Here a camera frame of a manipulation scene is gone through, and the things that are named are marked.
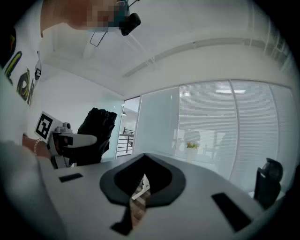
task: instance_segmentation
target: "person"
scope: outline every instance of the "person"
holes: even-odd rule
[[[37,156],[51,158],[45,142],[26,135],[30,103],[42,73],[43,32],[60,23],[77,30],[106,27],[119,4],[117,0],[38,0],[11,29],[0,57],[0,141],[13,141]]]

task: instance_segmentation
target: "white ceiling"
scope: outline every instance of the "white ceiling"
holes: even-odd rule
[[[124,75],[132,69],[178,46],[213,38],[266,39],[267,17],[255,11],[257,22],[252,31],[251,10],[246,0],[140,0],[130,8],[142,21],[132,36],[109,32],[95,47],[90,44],[91,32],[60,24],[43,40],[47,41],[44,47],[51,49],[44,59],[47,64],[115,90],[130,80]],[[97,73],[109,77],[112,86],[106,86]]]

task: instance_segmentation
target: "white t-shirt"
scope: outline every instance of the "white t-shirt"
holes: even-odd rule
[[[39,44],[43,1],[37,1],[10,34],[10,49],[0,76],[0,141],[22,144],[33,92],[41,75]]]

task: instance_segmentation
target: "hand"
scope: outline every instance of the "hand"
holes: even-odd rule
[[[29,138],[25,135],[23,135],[22,145],[24,147],[27,147],[29,150],[34,152],[34,145],[36,144],[36,139]],[[47,148],[47,144],[43,141],[39,141],[36,148],[37,156],[39,157],[45,157],[47,159],[51,159],[51,154]]]
[[[41,12],[41,33],[56,24],[86,30],[105,27],[113,22],[120,0],[44,0]]]

